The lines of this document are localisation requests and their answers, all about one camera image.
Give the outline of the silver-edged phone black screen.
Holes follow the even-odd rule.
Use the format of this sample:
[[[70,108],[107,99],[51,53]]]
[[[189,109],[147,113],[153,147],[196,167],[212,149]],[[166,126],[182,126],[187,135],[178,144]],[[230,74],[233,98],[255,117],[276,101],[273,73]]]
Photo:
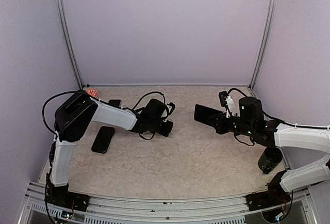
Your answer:
[[[217,119],[223,114],[222,111],[207,106],[196,104],[194,107],[194,120],[207,126],[215,127]]]

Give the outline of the large black teal-edged phone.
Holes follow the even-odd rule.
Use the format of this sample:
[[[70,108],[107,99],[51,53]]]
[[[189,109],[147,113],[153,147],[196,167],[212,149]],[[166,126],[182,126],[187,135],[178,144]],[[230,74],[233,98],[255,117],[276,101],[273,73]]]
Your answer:
[[[119,99],[113,99],[113,100],[109,100],[108,103],[109,103],[111,106],[114,106],[114,107],[120,107],[120,105],[121,105],[121,100],[119,100]]]

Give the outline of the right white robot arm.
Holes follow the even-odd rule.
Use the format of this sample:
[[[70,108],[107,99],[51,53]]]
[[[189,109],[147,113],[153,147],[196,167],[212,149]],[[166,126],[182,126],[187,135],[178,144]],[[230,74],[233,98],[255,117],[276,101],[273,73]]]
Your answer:
[[[286,124],[278,119],[264,119],[262,103],[254,97],[239,100],[239,116],[216,111],[206,120],[218,134],[245,135],[252,143],[268,148],[295,147],[324,152],[321,159],[303,167],[286,170],[269,184],[264,201],[275,205],[284,192],[329,180],[329,127]]]

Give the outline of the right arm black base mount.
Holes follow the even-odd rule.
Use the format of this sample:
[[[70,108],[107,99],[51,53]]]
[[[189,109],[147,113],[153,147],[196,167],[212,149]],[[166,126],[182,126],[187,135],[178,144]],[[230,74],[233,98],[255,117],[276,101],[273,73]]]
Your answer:
[[[265,209],[272,206],[284,204],[291,201],[291,193],[285,192],[280,186],[281,178],[286,170],[278,172],[275,177],[267,183],[267,190],[246,195],[246,203],[249,211]]]

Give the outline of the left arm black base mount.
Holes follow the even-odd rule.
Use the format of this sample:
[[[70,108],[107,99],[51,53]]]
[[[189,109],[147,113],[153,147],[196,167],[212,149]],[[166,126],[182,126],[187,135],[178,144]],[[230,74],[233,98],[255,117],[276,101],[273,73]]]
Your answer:
[[[69,185],[56,187],[51,181],[45,185],[45,202],[73,211],[86,212],[90,196],[68,190]]]

